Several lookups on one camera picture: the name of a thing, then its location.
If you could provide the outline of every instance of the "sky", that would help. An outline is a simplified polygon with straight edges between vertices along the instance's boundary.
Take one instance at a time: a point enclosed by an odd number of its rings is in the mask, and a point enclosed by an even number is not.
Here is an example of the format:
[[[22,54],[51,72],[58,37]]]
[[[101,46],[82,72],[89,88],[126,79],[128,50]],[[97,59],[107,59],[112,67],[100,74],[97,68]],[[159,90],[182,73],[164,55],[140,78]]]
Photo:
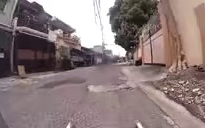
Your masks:
[[[100,26],[95,22],[93,0],[29,0],[41,4],[45,11],[69,24],[76,29],[84,47],[92,48],[101,45]],[[104,39],[106,48],[111,49],[115,55],[125,56],[125,50],[114,44],[114,34],[107,16],[109,8],[115,0],[101,0],[101,17],[104,26]]]

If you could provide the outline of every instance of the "tree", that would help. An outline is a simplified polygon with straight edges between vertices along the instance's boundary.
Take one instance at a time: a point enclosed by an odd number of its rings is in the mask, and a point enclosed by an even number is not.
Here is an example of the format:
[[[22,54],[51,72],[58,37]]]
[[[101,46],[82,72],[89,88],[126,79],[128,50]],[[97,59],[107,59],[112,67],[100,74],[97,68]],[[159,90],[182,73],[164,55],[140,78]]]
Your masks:
[[[140,28],[157,12],[156,7],[156,0],[116,0],[108,14],[115,43],[126,51],[134,49]]]

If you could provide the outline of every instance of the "pothole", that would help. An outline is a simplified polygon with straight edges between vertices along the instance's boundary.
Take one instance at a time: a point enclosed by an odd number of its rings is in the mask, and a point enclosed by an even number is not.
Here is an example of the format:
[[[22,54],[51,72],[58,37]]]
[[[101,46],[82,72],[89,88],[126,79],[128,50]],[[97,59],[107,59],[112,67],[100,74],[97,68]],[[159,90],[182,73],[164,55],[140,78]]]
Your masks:
[[[64,79],[64,80],[49,82],[49,83],[45,84],[44,86],[42,86],[40,88],[54,88],[54,87],[61,86],[61,85],[64,85],[64,84],[82,84],[84,82],[86,82],[86,80],[82,79],[82,78],[77,78],[77,77],[67,78],[67,79]]]
[[[89,85],[87,89],[89,92],[102,93],[102,92],[113,92],[122,89],[130,90],[133,88],[128,85],[119,85],[119,86]]]

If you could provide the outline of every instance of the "pile of debris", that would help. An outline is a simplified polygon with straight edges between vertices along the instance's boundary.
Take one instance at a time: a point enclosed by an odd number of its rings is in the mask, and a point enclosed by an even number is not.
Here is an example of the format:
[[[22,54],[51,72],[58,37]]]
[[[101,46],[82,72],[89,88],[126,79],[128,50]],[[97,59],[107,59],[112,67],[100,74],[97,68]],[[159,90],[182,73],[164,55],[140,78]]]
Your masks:
[[[205,122],[205,68],[194,66],[179,74],[168,74],[153,85]]]

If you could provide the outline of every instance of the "curb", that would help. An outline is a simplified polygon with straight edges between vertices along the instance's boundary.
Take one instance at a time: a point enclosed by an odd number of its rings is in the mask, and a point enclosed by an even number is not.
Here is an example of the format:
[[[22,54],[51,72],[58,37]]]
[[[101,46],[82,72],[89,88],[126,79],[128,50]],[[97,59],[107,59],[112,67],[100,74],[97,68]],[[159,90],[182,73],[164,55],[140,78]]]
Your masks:
[[[123,69],[123,72],[129,80],[135,84],[133,86],[139,87],[161,110],[173,119],[180,128],[205,128],[205,123],[193,116],[185,107],[167,98],[163,92],[149,85],[145,85],[140,81],[136,81],[137,78],[135,78],[134,74],[130,73],[128,69]]]

